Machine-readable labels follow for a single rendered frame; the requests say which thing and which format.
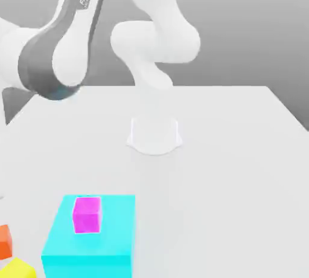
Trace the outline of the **small magenta cube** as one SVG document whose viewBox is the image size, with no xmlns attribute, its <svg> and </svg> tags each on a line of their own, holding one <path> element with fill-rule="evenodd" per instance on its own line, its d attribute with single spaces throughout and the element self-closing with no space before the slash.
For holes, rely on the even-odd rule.
<svg viewBox="0 0 309 278">
<path fill-rule="evenodd" d="M 75 234 L 96 234 L 101 231 L 103 208 L 99 196 L 78 196 L 72 209 Z"/>
</svg>

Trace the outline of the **small orange cube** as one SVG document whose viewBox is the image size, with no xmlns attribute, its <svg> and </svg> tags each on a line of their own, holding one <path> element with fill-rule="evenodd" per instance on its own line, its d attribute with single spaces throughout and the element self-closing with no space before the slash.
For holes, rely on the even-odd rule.
<svg viewBox="0 0 309 278">
<path fill-rule="evenodd" d="M 7 224 L 0 225 L 0 260 L 12 257 L 13 246 L 10 229 Z"/>
</svg>

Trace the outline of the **small yellow cube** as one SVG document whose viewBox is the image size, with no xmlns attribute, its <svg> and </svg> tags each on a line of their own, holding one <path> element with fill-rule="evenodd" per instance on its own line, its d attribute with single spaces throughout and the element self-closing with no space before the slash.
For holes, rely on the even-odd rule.
<svg viewBox="0 0 309 278">
<path fill-rule="evenodd" d="M 16 257 L 0 270 L 0 278 L 37 278 L 37 274 L 31 265 Z"/>
</svg>

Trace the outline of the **large cyan box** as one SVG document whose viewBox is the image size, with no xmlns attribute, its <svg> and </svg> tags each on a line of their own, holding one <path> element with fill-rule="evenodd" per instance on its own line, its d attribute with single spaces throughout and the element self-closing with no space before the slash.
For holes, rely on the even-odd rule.
<svg viewBox="0 0 309 278">
<path fill-rule="evenodd" d="M 101 231 L 77 234 L 75 195 L 65 195 L 42 250 L 46 278 L 132 278 L 136 210 L 133 195 L 101 195 Z"/>
</svg>

